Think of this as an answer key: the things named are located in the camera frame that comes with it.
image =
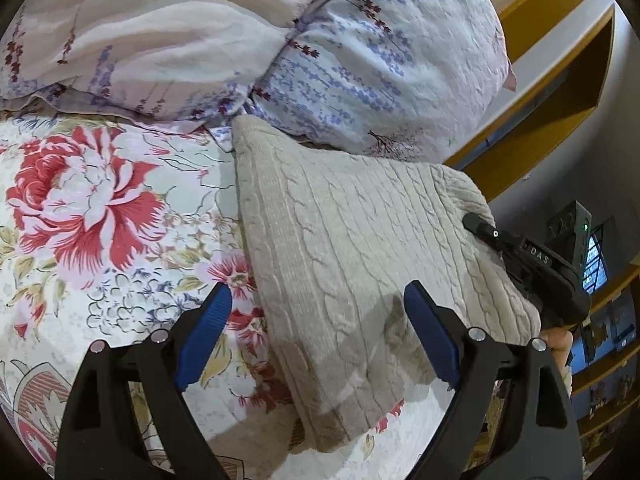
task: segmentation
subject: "bedding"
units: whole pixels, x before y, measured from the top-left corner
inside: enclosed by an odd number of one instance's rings
[[[193,130],[239,110],[311,1],[26,0],[2,41],[2,107],[39,96]]]
[[[233,130],[260,304],[314,447],[353,440],[433,379],[402,308],[409,282],[495,340],[540,331],[495,251],[462,225],[467,212],[495,224],[465,174],[310,149],[251,116]]]
[[[234,158],[207,132],[162,134],[32,105],[0,117],[0,162],[0,408],[47,472],[91,342],[142,340],[220,281],[233,291],[232,315],[184,398],[229,478],[401,479],[411,470],[452,393],[419,384],[334,452],[310,447],[256,297]],[[169,468],[143,391],[132,399],[151,458]]]
[[[510,74],[489,0],[325,0],[296,31],[254,113],[350,153],[442,163]]]
[[[489,0],[26,0],[2,38],[0,107],[167,133],[258,115],[351,153],[444,162],[508,77]]]

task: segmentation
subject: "red flower print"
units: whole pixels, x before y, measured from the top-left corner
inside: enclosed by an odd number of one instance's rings
[[[356,6],[365,16],[372,19],[377,28],[381,28],[387,34],[391,34],[391,29],[388,27],[388,25],[378,17],[378,13],[382,12],[382,8],[379,5],[375,4],[373,0],[355,1],[357,2],[357,4],[354,4],[353,2],[352,4]]]
[[[76,25],[78,24],[78,14],[80,13],[81,7],[78,7],[76,10],[76,16],[74,18],[74,23],[69,31],[69,38],[66,40],[65,49],[62,51],[62,58],[58,60],[58,65],[67,65],[69,62],[66,60],[66,55],[71,52],[71,48],[74,46],[74,41],[76,40]]]
[[[33,139],[29,142],[25,142],[20,149],[24,151],[25,155],[31,155],[31,153],[35,153],[40,150],[40,143],[42,141],[40,139]]]
[[[24,32],[20,31],[23,14],[24,7],[20,10],[20,15],[15,22],[14,33],[12,34],[11,41],[9,41],[6,46],[9,54],[4,58],[4,64],[11,67],[11,82],[13,83],[18,82],[18,76],[20,75],[20,56],[24,53],[23,46],[20,43],[17,43],[18,38],[24,36]]]
[[[238,343],[244,345],[254,357],[258,357],[258,349],[266,348],[267,325],[260,307],[254,307],[251,314],[242,314],[238,309],[233,309],[226,326],[234,332]]]
[[[151,155],[155,156],[169,155],[169,153],[171,153],[168,149],[162,148],[160,146],[151,146],[150,151]]]
[[[255,280],[251,267],[242,251],[224,253],[217,251],[206,264],[194,267],[196,274],[204,283],[226,283],[234,299],[246,300],[255,292]]]
[[[248,367],[256,386],[249,397],[238,396],[240,406],[250,404],[254,408],[265,407],[266,413],[270,413],[278,404],[293,403],[289,387],[276,376],[276,370],[270,362],[259,362]]]
[[[22,146],[27,153],[6,192],[21,229],[20,250],[53,253],[58,272],[80,288],[105,266],[124,270],[166,233],[164,206],[144,189],[156,167],[116,156],[117,128],[77,126]]]
[[[33,296],[25,294],[14,305],[14,330],[22,339],[26,336],[27,330],[36,327],[40,323],[46,311],[44,302],[35,303]]]
[[[394,406],[394,408],[389,413],[387,413],[387,415],[384,416],[379,423],[376,424],[376,433],[383,433],[384,431],[386,431],[386,428],[389,425],[389,415],[393,415],[396,418],[398,418],[400,416],[400,413],[402,412],[403,406],[404,406],[404,399],[398,402]]]

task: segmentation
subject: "cable knit pattern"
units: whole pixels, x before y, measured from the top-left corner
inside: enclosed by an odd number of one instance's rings
[[[433,379],[402,307],[411,280],[497,340],[538,334],[535,307],[463,228],[468,211],[493,221],[464,174],[310,149],[252,116],[233,137],[271,344],[313,446],[361,435]]]

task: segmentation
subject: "shelf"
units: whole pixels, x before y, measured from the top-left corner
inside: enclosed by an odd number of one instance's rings
[[[610,400],[593,414],[593,418],[589,419],[588,415],[580,418],[578,420],[580,436],[589,436],[591,433],[595,433],[625,413],[638,400],[640,400],[640,387],[635,386],[629,391],[627,398],[621,404],[618,404],[615,399]]]
[[[591,310],[589,314],[595,314],[610,301],[615,300],[638,276],[640,276],[640,267],[634,264],[628,264],[623,272],[614,276],[612,280],[609,280],[596,290],[591,298]]]
[[[499,13],[507,51],[515,63],[584,0],[515,0]]]
[[[605,453],[611,451],[613,449],[614,443],[615,443],[615,439],[612,436],[608,436],[607,438],[604,439],[602,444],[600,444],[598,447],[596,447],[595,449],[591,450],[590,452],[584,455],[584,461],[587,464],[590,464],[591,462],[595,462]]]
[[[457,153],[452,155],[446,164],[457,168],[465,158],[474,151],[475,147],[491,136],[513,116],[526,107],[532,98],[543,89],[558,73],[566,69],[584,47],[594,38],[599,30],[604,27],[607,19],[602,20],[603,15],[611,8],[611,0],[580,0],[572,10],[571,16],[565,16],[558,27],[558,22],[552,20],[549,27],[543,27],[545,34],[535,35],[535,44],[529,48],[526,55],[516,62],[516,58],[510,57],[513,70],[518,78],[516,92],[502,89],[487,108],[482,117],[478,129],[469,142]],[[522,10],[514,10],[514,16]],[[530,33],[529,23],[545,21],[549,16],[546,9],[538,8],[533,13],[535,18],[522,19],[516,24],[522,29],[517,30],[507,27],[505,37],[507,44],[519,41],[523,35]]]
[[[615,350],[609,352],[593,362],[589,367],[575,374],[572,396],[583,392],[593,384],[603,380],[603,378],[629,361],[638,351],[640,351],[640,339],[629,343],[629,345],[620,352]]]
[[[452,156],[447,165],[455,166],[463,160],[568,68],[567,80],[551,97],[463,170],[488,202],[529,173],[595,110],[607,75],[612,38],[611,7],[538,84]]]

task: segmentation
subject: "bed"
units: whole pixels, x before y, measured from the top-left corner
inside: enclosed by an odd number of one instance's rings
[[[404,478],[452,392],[415,381],[364,430],[310,444],[258,300],[232,121],[325,153],[441,163],[508,79],[489,1],[27,0],[2,47],[0,406],[41,468],[53,476],[91,342],[142,340],[225,282],[232,315],[184,397],[229,478]],[[529,338],[539,319],[511,296],[502,339]],[[144,392],[132,400],[170,468]]]

